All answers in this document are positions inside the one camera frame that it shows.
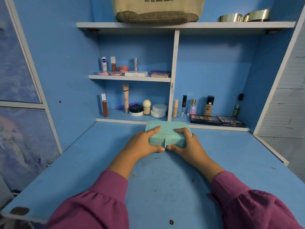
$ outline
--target purple sleeve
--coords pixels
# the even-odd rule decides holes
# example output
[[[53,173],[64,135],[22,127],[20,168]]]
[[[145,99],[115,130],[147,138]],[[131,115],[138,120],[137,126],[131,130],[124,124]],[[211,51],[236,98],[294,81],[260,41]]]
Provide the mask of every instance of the purple sleeve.
[[[252,190],[231,172],[218,174],[211,188],[213,194],[209,197],[222,208],[227,229],[303,228],[279,198]]]
[[[127,186],[120,174],[102,172],[89,190],[66,199],[44,228],[129,228]]]

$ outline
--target purple pen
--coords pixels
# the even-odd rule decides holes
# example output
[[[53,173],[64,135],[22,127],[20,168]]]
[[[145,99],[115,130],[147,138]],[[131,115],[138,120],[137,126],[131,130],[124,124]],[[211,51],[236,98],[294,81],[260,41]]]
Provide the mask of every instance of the purple pen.
[[[129,104],[129,107],[130,107],[130,106],[133,106],[133,105],[137,105],[137,104],[138,104],[137,102],[131,103],[131,104]],[[124,106],[124,105],[121,105],[121,106],[116,107],[115,109],[116,109],[116,110],[119,110],[119,109],[122,109],[122,108],[125,108],[125,106]]]

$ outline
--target person's left hand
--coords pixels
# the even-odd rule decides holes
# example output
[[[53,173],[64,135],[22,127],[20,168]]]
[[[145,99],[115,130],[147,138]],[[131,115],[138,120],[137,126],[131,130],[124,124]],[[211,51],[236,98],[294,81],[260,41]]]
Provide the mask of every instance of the person's left hand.
[[[161,126],[155,127],[147,132],[140,131],[132,136],[132,138],[124,146],[121,153],[128,154],[139,160],[145,158],[153,152],[164,152],[165,149],[159,145],[150,145],[148,139],[159,132]]]

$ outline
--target gold compact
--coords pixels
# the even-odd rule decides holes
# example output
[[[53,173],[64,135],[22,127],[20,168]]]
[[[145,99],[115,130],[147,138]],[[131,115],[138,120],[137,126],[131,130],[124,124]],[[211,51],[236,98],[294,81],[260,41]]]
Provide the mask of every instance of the gold compact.
[[[218,19],[219,22],[241,22],[242,21],[242,14],[235,13],[235,14],[226,14],[222,15]]]
[[[257,10],[245,15],[244,22],[268,22],[270,21],[269,9]]]

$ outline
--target desk surface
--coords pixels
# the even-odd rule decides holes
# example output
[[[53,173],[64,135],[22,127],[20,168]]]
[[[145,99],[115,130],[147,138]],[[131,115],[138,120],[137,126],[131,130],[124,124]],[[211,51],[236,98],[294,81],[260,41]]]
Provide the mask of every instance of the desk surface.
[[[96,122],[3,211],[30,208],[23,219],[45,222],[67,197],[87,190],[144,125]],[[305,184],[249,132],[192,129],[209,156],[253,189],[278,196],[305,226]],[[130,228],[223,228],[210,186],[172,152],[138,161],[129,178]]]

